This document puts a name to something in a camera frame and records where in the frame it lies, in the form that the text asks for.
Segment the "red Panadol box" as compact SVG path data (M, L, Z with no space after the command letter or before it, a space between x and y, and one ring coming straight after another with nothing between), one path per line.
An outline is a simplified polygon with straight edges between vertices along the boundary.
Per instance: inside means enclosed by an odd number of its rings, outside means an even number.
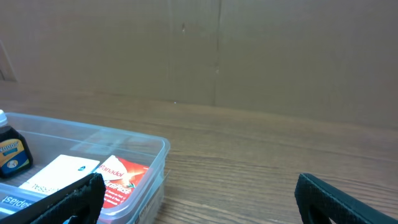
M102 175L106 187L103 208L115 208L124 203L149 170L121 157L110 156L96 170Z

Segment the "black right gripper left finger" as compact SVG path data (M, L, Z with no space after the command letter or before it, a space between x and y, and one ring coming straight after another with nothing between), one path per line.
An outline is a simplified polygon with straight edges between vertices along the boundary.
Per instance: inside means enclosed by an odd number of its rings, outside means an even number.
M2 224L95 224L104 203L103 176L92 173L1 220Z

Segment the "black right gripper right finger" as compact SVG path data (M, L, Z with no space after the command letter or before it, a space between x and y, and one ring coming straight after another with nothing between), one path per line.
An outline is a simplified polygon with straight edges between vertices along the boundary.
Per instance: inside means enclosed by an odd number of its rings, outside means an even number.
M305 224L397 224L396 219L309 173L299 175L295 199Z

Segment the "dark bottle white cap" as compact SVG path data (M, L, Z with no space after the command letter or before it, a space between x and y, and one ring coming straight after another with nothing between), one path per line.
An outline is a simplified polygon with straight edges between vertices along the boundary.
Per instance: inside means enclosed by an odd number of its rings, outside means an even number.
M32 165L33 157L25 137L9 124L1 110L1 178L11 178Z

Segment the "white and navy box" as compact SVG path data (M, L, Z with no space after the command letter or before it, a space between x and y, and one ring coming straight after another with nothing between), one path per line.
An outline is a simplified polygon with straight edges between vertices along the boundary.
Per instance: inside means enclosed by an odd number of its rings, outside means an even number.
M99 163L92 159L61 154L19 188L51 195L92 173Z

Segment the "blue medicine box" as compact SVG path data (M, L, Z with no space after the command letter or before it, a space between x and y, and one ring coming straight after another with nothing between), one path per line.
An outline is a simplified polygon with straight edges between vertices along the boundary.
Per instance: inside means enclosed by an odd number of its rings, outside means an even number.
M34 204L34 201L27 200L26 198L6 195L1 197L1 213L12 215L31 206L32 204Z

